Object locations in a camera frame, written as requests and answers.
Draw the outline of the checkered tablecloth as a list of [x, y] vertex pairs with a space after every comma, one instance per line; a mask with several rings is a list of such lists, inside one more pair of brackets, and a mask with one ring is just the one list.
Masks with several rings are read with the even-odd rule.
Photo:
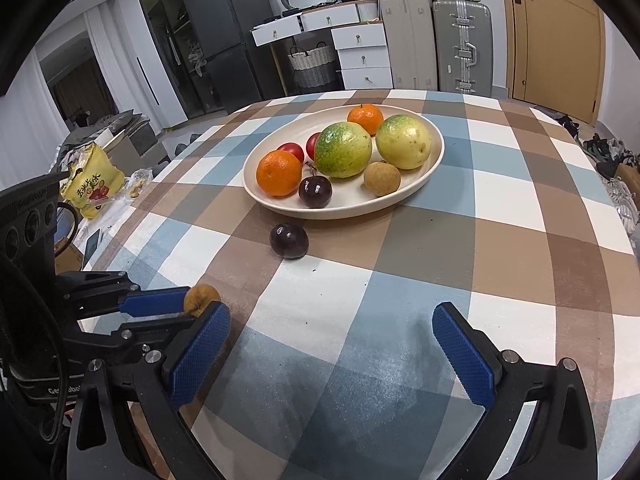
[[[442, 164], [400, 205], [307, 222], [242, 187], [250, 151], [297, 118], [371, 102], [423, 114]], [[251, 105], [210, 128], [104, 231], [90, 266], [144, 288], [211, 284], [226, 350], [183, 417], [230, 479], [434, 479], [480, 418], [434, 339], [452, 302], [501, 349], [578, 364], [600, 478], [639, 440], [639, 269], [599, 176], [539, 110], [437, 92], [339, 91]]]

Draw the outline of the woven laundry basket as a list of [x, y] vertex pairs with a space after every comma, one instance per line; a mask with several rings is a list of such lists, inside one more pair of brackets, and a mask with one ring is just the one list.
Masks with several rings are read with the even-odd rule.
[[313, 89], [334, 84], [337, 81], [336, 52], [324, 41], [310, 50], [293, 46], [288, 54], [293, 77], [302, 89]]

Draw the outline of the yellow-green passion fruit right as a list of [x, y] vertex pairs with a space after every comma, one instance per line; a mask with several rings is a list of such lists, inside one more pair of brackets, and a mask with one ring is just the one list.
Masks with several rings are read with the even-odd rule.
[[431, 154], [432, 137], [419, 118], [398, 114], [386, 118], [375, 133], [378, 154], [401, 170], [421, 167]]

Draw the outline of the orange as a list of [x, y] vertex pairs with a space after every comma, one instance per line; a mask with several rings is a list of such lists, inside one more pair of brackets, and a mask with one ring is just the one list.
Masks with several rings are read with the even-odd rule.
[[375, 136], [384, 122], [384, 115], [376, 105], [366, 103], [353, 107], [347, 115], [347, 120], [360, 125], [370, 136]]

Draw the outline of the dark plum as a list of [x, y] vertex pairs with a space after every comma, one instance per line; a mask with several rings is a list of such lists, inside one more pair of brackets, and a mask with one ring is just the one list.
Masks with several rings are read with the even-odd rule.
[[303, 258], [308, 252], [309, 238], [301, 226], [280, 223], [270, 232], [272, 250], [283, 259]]
[[309, 174], [299, 183], [298, 197], [308, 208], [323, 208], [332, 198], [332, 183], [327, 177], [322, 176], [310, 162], [306, 163], [306, 168], [309, 170]]

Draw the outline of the silver suitcase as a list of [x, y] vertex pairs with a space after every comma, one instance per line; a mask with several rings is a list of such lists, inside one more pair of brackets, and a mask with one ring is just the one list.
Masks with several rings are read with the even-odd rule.
[[494, 43], [491, 14], [484, 3], [433, 3], [439, 89], [491, 96]]

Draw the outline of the black refrigerator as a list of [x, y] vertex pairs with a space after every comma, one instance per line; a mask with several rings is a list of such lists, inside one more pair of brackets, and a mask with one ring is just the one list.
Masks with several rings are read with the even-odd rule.
[[284, 96], [276, 63], [252, 30], [272, 17], [269, 0], [183, 0], [200, 44], [206, 72], [231, 114]]

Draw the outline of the wooden door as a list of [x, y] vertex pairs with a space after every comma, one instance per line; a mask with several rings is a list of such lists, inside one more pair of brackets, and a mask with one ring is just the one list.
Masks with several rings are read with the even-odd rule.
[[592, 0], [504, 0], [504, 8], [512, 98], [593, 124], [605, 61], [598, 5]]

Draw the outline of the orange tangerine on plate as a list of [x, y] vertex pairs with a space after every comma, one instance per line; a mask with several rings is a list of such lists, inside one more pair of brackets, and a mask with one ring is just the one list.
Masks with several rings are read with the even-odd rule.
[[268, 195], [282, 198], [294, 193], [302, 180], [303, 165], [293, 154], [271, 151], [256, 168], [256, 182]]

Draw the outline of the beige suitcase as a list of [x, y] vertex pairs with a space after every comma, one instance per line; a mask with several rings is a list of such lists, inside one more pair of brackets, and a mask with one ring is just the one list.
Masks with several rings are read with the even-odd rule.
[[432, 0], [380, 0], [395, 89], [437, 90]]

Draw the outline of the green passion fruit left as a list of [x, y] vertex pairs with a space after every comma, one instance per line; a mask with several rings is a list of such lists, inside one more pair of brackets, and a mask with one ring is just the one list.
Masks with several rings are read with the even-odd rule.
[[314, 149], [314, 166], [326, 177], [348, 179], [368, 166], [372, 138], [353, 122], [334, 122], [320, 132]]

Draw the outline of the brown round fruit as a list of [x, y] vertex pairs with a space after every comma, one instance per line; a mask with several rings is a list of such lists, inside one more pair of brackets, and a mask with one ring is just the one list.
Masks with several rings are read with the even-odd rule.
[[209, 284], [198, 284], [191, 287], [183, 298], [183, 314], [198, 318], [210, 304], [219, 302], [218, 290]]
[[399, 170], [388, 162], [371, 162], [362, 176], [364, 187], [378, 197], [395, 193], [401, 184]]

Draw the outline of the yellow snack bag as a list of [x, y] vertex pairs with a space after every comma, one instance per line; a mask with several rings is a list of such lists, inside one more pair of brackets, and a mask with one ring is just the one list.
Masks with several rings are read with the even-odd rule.
[[125, 174], [114, 166], [104, 149], [91, 142], [81, 146], [68, 161], [70, 175], [61, 184], [61, 196], [85, 219], [93, 219], [125, 183]]

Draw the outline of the cream round plate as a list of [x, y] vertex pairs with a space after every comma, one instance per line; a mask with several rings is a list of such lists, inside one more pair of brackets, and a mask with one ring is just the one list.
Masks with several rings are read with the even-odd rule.
[[277, 128], [247, 156], [245, 192], [272, 211], [307, 220], [354, 218], [413, 196], [444, 159], [444, 137], [411, 110], [378, 109], [380, 138], [350, 122], [347, 105]]

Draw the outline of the white drawer cabinet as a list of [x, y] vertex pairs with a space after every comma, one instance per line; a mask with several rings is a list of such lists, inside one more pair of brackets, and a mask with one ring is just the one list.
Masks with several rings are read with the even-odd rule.
[[376, 0], [357, 0], [295, 12], [252, 29], [257, 47], [329, 31], [346, 90], [393, 89], [385, 28]]

